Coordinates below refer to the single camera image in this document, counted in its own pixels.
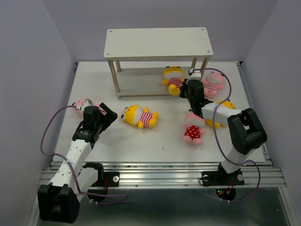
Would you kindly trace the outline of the yellow plush red-striped shirt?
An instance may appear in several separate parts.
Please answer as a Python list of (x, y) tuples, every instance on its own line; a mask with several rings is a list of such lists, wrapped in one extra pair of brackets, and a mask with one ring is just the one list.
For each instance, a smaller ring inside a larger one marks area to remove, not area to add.
[(166, 66), (163, 72), (162, 84), (168, 87), (168, 92), (172, 96), (180, 94), (180, 87), (184, 82), (185, 74), (180, 66)]

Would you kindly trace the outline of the yellow plush pink-striped shirt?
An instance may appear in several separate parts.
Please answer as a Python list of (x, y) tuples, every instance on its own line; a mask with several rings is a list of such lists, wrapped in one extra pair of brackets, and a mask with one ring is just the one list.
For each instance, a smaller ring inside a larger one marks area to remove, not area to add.
[(120, 116), (122, 121), (138, 128), (153, 128), (158, 123), (158, 112), (151, 112), (148, 107), (139, 105), (125, 107)]

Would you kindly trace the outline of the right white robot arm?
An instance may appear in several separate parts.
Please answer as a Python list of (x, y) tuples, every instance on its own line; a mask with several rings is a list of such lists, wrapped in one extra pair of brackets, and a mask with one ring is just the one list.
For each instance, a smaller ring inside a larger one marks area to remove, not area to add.
[(180, 97), (188, 100), (192, 114), (197, 118), (209, 119), (229, 128), (232, 148), (225, 155), (218, 141), (216, 129), (214, 136), (224, 161), (218, 170), (202, 174), (203, 185), (218, 181), (226, 184), (236, 179), (240, 168), (248, 161), (248, 156), (267, 141), (267, 134), (254, 109), (230, 109), (221, 103), (216, 104), (205, 98), (203, 83), (199, 80), (185, 79), (180, 88)]

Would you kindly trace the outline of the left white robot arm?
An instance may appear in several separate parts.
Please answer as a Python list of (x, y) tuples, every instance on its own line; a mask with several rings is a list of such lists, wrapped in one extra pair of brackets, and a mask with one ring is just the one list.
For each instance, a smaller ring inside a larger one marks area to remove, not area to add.
[(82, 105), (83, 120), (78, 125), (63, 162), (47, 185), (38, 188), (40, 218), (44, 221), (74, 223), (80, 210), (80, 201), (93, 184), (101, 185), (104, 176), (101, 164), (83, 166), (100, 134), (118, 117), (106, 104)]

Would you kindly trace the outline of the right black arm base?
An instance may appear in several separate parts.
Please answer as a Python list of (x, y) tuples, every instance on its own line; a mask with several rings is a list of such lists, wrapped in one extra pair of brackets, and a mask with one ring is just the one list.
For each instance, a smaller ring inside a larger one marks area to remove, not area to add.
[(233, 201), (236, 197), (235, 186), (243, 186), (245, 181), (240, 170), (231, 174), (217, 170), (202, 172), (199, 183), (205, 187), (216, 186), (215, 192), (218, 198)]

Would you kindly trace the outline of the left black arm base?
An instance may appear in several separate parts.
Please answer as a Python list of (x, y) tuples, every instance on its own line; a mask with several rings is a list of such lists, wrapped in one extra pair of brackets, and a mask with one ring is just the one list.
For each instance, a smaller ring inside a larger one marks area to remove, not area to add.
[(111, 187), (119, 187), (120, 173), (117, 171), (104, 172), (103, 176), (92, 184), (88, 192), (93, 194), (108, 195), (108, 190)]

